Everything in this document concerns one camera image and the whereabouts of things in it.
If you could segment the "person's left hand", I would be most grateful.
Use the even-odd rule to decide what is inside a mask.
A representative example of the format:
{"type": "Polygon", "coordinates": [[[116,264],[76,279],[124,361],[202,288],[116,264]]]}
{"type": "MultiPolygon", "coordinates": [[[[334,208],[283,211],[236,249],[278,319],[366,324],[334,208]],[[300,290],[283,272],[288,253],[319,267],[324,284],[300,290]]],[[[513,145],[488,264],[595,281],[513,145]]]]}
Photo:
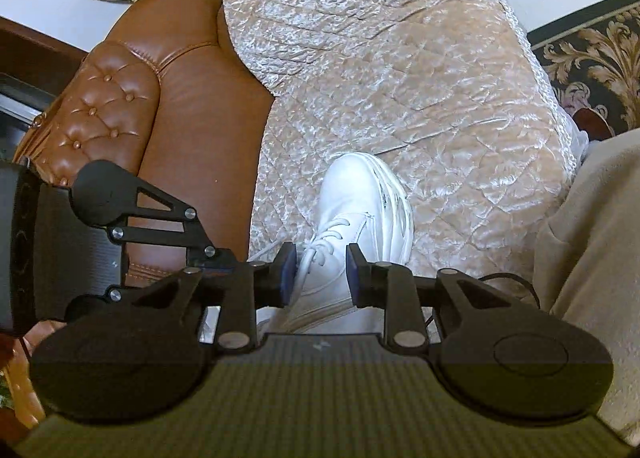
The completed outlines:
{"type": "Polygon", "coordinates": [[[37,323],[33,326],[23,337],[26,352],[29,355],[35,351],[35,348],[51,334],[63,329],[66,326],[65,322],[59,322],[55,320],[45,320],[37,323]]]}

